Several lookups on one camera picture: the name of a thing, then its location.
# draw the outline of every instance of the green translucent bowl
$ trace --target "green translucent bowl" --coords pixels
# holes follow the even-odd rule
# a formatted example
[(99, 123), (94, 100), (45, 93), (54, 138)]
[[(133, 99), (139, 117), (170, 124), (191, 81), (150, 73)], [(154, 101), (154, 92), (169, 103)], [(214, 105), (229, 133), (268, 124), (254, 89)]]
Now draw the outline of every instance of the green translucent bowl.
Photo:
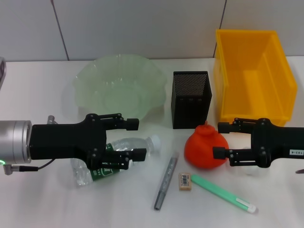
[(99, 58), (73, 81), (76, 105), (96, 114), (121, 113), (142, 119), (164, 104), (166, 76), (152, 61), (138, 55)]

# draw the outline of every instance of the plastic water bottle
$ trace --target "plastic water bottle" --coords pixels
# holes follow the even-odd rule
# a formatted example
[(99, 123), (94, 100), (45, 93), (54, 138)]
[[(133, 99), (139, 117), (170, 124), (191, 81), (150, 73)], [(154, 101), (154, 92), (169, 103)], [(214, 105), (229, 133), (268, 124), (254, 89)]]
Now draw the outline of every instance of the plastic water bottle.
[[(114, 151), (130, 151), (131, 149), (137, 148), (146, 148), (147, 160), (151, 155), (159, 152), (161, 149), (161, 141), (157, 135), (152, 135), (146, 139), (141, 138), (125, 138), (108, 143), (106, 145), (107, 150)], [(137, 162), (129, 161), (129, 168), (134, 166)], [(73, 168), (73, 175), (77, 182), (77, 185), (87, 185), (93, 181), (99, 180), (106, 176), (110, 176), (114, 173), (124, 171), (124, 170), (115, 170), (115, 169), (98, 169), (90, 171), (86, 167), (86, 163), (80, 159), (72, 158), (71, 165)]]

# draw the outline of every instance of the yellow storage box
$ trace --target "yellow storage box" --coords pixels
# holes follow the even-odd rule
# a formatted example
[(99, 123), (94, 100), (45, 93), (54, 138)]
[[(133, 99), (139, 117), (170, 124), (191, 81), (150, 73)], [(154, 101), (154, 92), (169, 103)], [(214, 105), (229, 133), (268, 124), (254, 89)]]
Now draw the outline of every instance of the yellow storage box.
[(284, 126), (297, 85), (275, 31), (217, 30), (214, 79), (219, 121), (269, 118)]

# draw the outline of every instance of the bottle cap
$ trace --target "bottle cap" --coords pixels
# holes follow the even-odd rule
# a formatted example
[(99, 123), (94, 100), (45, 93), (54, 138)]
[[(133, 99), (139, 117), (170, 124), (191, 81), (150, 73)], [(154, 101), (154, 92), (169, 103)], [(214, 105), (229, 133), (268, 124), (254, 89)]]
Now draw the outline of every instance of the bottle cap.
[(151, 141), (153, 143), (155, 152), (159, 152), (161, 150), (161, 147), (162, 147), (161, 139), (156, 134), (150, 136), (149, 138), (151, 139)]

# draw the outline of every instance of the white tabletop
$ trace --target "white tabletop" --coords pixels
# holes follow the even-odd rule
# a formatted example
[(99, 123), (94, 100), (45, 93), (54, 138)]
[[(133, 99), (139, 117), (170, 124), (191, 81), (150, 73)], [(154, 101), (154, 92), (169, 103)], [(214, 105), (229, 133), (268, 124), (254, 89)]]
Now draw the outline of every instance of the white tabletop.
[[(202, 171), (185, 162), (182, 153), (191, 130), (173, 130), (171, 123), (171, 90), (173, 71), (207, 70), (213, 89), (214, 59), (153, 60), (168, 77), (167, 100), (140, 122), (138, 131), (108, 131), (108, 141), (126, 137), (158, 134), (162, 141), (159, 157), (147, 160), (128, 171), (100, 180), (90, 186), (77, 187), (69, 160), (56, 160), (34, 173), (4, 175), (0, 169), (1, 227), (19, 228), (121, 228), (121, 227), (289, 227), (304, 226), (303, 160), (279, 159), (270, 169), (248, 176), (243, 167), (227, 164)], [(294, 115), (287, 126), (304, 127), (304, 57), (288, 61), (298, 82)], [(71, 81), (87, 64), (70, 62), (19, 62), (7, 64), (7, 76), (0, 90), (0, 120), (31, 120), (45, 124), (48, 115), (58, 123), (78, 123), (86, 115), (74, 102)], [(208, 122), (216, 126), (215, 92)], [(250, 136), (225, 135), (230, 148), (250, 145)], [(173, 151), (181, 153), (161, 211), (153, 205), (164, 171)], [(42, 165), (46, 161), (33, 161)], [(193, 185), (191, 191), (179, 191), (178, 173), (196, 173), (233, 192), (259, 208), (249, 214)]]

